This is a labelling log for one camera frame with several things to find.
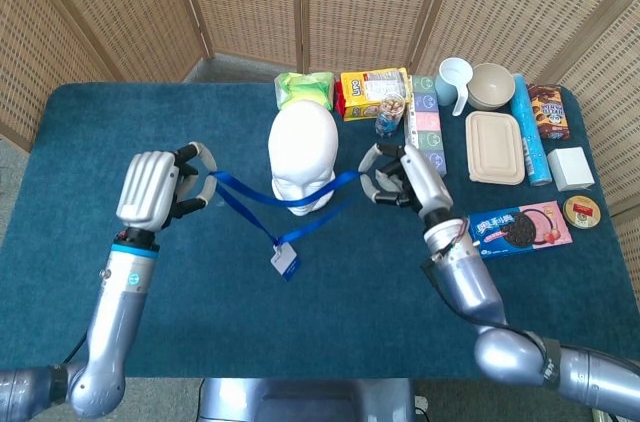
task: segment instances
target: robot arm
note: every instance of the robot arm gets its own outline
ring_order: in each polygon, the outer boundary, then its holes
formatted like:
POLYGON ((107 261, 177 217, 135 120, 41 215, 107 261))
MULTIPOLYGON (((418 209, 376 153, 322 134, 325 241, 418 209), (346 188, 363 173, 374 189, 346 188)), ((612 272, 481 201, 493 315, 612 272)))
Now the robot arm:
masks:
POLYGON ((129 165, 117 215, 118 233, 87 331, 89 360, 84 363, 0 372, 0 422, 21 422, 69 401, 81 417, 113 411, 124 396, 124 363, 140 324, 158 256, 155 233, 173 218, 202 209, 213 197, 216 180, 208 175, 200 194, 182 200, 198 172, 187 161, 199 156, 208 171, 216 164, 198 142, 176 152, 145 152, 129 165))
POLYGON ((366 175, 363 189, 375 203, 411 206, 424 220, 424 240, 432 254, 424 268, 445 303, 477 331, 475 358, 484 374, 505 384, 546 387, 589 407, 640 420, 640 366, 510 327, 467 222, 451 217, 453 201, 435 169, 410 145, 378 145, 363 159, 361 172, 379 155, 395 158, 376 172, 388 192, 377 191, 366 175))

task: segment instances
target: white measuring cup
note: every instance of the white measuring cup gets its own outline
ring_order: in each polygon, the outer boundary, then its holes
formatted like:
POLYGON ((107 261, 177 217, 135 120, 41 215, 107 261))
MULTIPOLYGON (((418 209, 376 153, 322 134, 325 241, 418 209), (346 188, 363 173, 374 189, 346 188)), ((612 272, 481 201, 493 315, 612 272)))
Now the white measuring cup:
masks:
POLYGON ((438 104, 449 105, 455 100, 453 115, 460 115, 469 98, 467 84, 471 82, 472 77, 473 68, 466 60, 459 57, 443 60, 436 77, 438 104))

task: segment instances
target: blue table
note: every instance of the blue table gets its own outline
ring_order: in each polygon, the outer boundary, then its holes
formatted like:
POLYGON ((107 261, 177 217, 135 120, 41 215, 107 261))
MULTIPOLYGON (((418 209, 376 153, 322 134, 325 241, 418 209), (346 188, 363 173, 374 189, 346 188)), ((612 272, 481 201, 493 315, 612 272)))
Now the blue table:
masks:
MULTIPOLYGON (((572 138, 595 167, 576 100, 566 92, 572 138)), ((469 181, 464 115, 443 110, 445 182, 455 212, 558 200, 555 185, 469 181)), ((0 366, 61 361, 85 330, 99 289, 131 157, 204 142, 220 168, 270 191, 267 137, 272 84, 81 84, 50 98, 0 253, 0 366)), ((337 120, 336 171, 355 168, 376 141, 373 121, 337 120)), ((357 194, 347 211, 294 245, 302 267, 285 282, 264 234, 218 196, 159 234, 159 263, 130 376, 473 377, 475 332, 439 300, 419 265, 423 226, 409 209, 357 194)), ((603 209, 571 245, 487 262, 514 326, 640 358, 640 317, 599 182, 603 209)), ((276 233, 299 226, 287 210, 251 204, 276 233)))

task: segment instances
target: floor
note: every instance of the floor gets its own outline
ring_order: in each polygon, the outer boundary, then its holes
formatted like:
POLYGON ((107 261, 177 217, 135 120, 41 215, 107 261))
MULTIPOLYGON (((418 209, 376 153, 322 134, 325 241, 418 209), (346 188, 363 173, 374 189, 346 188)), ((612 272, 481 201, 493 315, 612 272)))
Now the floor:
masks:
MULTIPOLYGON (((186 82, 271 82, 288 70, 271 64, 218 55, 202 61, 186 82)), ((0 140, 0 245, 18 195, 28 157, 0 140)), ((123 403, 108 421, 191 422, 196 417, 199 379, 128 379, 123 403)), ((488 381, 421 380, 417 394, 428 399, 432 422, 588 422, 592 413, 556 394, 488 381)), ((38 422, 79 420, 68 405, 36 417, 38 422)))

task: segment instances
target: chocolate snack package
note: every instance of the chocolate snack package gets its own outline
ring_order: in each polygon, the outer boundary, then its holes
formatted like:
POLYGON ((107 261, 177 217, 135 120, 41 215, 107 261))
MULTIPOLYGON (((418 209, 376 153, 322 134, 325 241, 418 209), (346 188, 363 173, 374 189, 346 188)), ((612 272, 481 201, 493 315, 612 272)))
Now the chocolate snack package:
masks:
POLYGON ((469 232, 483 259, 573 242, 555 200, 473 214, 469 232))
POLYGON ((562 88, 559 85, 529 85, 533 116, 538 132, 544 139, 568 139, 569 124, 562 105, 562 88))

